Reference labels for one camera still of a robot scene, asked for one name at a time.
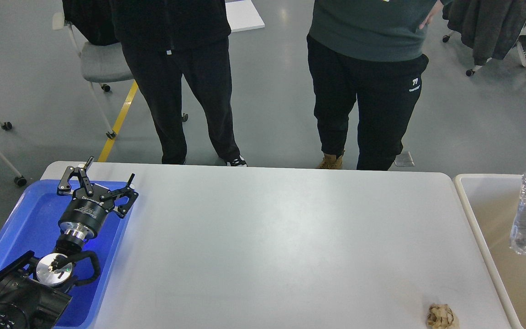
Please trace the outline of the person's open hand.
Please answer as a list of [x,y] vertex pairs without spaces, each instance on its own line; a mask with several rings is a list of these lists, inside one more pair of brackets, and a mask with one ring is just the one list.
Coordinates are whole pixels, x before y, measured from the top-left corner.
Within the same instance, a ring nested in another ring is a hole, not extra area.
[[434,17],[436,17],[437,13],[439,13],[443,7],[444,4],[440,0],[437,0],[430,12],[428,13],[428,15],[426,16],[426,18],[424,19],[424,21],[422,21],[418,28],[422,30],[428,25],[430,25]]

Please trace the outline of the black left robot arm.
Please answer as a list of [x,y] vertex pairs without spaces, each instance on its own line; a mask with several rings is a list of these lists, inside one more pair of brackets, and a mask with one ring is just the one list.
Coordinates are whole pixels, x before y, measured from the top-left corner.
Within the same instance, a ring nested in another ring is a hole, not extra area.
[[100,310],[138,192],[90,158],[26,189],[0,231],[0,329],[84,329]]

